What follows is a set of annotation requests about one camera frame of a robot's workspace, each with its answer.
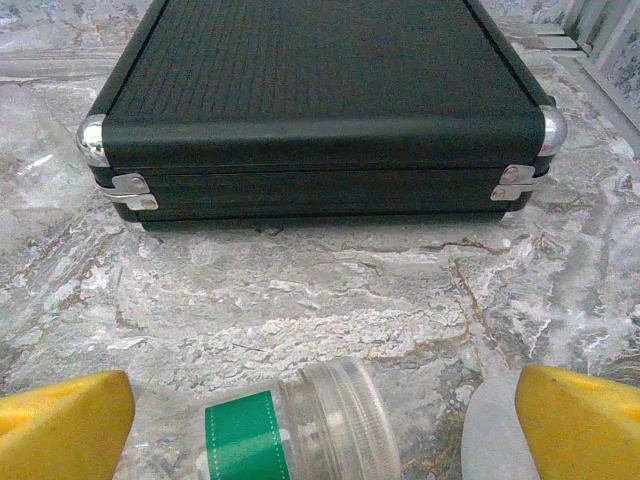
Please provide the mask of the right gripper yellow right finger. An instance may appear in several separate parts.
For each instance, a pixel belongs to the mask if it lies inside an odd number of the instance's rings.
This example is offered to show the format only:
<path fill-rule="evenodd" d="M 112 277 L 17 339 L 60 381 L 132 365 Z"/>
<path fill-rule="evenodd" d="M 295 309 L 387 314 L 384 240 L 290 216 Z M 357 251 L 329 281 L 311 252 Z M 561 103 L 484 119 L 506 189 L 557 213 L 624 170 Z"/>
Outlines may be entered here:
<path fill-rule="evenodd" d="M 636 479 L 639 390 L 529 365 L 486 380 L 468 405 L 465 479 Z"/>

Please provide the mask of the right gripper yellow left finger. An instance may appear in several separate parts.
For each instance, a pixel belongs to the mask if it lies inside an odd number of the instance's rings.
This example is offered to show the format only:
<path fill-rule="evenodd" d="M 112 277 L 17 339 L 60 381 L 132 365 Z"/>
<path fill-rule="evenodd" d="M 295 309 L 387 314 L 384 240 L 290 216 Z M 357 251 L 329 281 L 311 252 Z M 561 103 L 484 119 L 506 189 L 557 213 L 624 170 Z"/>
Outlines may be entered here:
<path fill-rule="evenodd" d="M 1 398 L 3 479 L 111 479 L 133 424 L 125 372 L 103 371 Z"/>

